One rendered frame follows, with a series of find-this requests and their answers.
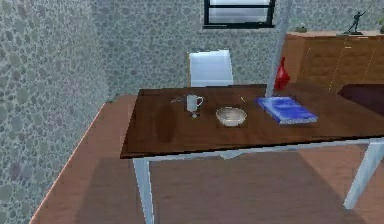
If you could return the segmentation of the white mug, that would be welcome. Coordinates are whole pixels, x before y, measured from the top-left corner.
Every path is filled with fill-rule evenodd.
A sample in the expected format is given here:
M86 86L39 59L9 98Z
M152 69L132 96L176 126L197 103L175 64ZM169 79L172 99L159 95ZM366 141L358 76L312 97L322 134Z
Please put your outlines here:
M197 95L188 95L186 98L186 108L189 112L196 112L203 104L204 98Z

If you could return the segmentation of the dark brown wooden table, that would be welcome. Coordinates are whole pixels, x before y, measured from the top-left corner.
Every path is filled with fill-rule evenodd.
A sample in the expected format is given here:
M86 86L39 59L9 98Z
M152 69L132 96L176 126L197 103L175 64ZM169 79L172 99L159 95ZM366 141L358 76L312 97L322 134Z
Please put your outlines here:
M145 224L155 224L149 163L241 154L366 144L344 207L351 209L384 158L384 117L310 84L290 84L290 96L318 115L314 124L280 126L254 104L264 95L261 84L228 87L142 89L139 91L120 157L134 163ZM186 108L188 95L204 98L196 112ZM223 107L247 113L243 124L226 127L216 118Z

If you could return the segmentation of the beige bowl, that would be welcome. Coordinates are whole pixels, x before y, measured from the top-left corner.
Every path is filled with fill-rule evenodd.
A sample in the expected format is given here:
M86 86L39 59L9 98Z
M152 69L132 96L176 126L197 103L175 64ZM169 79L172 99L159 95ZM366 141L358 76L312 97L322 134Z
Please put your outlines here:
M240 108L223 107L216 111L216 118L226 127L237 127L244 123L247 113Z

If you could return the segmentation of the white chair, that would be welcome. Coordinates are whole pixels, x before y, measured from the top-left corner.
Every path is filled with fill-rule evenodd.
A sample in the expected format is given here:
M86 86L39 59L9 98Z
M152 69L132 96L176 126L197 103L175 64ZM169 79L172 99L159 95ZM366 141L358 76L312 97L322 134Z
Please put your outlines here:
M189 54L191 87L229 86L234 83L229 50Z

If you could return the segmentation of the blue book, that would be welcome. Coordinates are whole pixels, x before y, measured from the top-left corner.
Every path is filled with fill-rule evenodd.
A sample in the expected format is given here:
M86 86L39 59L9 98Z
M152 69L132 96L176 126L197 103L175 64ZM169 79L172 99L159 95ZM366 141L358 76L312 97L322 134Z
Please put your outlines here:
M255 102L279 125L313 123L318 117L291 97L263 97Z

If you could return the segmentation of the red vase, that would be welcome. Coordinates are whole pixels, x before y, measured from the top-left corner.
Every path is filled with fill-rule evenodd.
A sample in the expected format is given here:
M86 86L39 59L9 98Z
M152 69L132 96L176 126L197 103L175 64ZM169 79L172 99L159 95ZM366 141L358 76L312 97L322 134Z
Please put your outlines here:
M277 70L274 89L275 90L283 90L290 81L290 76L285 70L285 58L282 57L280 61L280 65Z

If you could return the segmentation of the black framed window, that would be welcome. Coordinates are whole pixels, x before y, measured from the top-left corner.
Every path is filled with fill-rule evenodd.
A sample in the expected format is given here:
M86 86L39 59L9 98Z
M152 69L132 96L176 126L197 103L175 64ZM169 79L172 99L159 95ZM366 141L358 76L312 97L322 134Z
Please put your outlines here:
M204 29L273 28L276 0L204 0Z

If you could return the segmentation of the light wooden sideboard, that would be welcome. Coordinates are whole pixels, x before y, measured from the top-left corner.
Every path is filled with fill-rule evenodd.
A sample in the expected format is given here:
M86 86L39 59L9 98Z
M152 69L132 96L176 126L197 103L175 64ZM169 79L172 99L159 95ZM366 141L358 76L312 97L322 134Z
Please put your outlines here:
M384 34L337 36L336 31L288 32L282 56L291 82L330 92L347 84L384 84Z

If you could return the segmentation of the dark figure statue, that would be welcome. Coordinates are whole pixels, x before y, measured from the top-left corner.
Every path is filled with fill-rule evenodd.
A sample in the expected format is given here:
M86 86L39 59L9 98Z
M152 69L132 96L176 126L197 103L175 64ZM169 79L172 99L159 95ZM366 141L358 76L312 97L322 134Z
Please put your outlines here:
M345 34L352 34L352 35L360 35L360 32L358 31L358 26L360 22L360 18L365 14L365 12L358 11L353 16L353 23L349 27L347 31L345 31Z

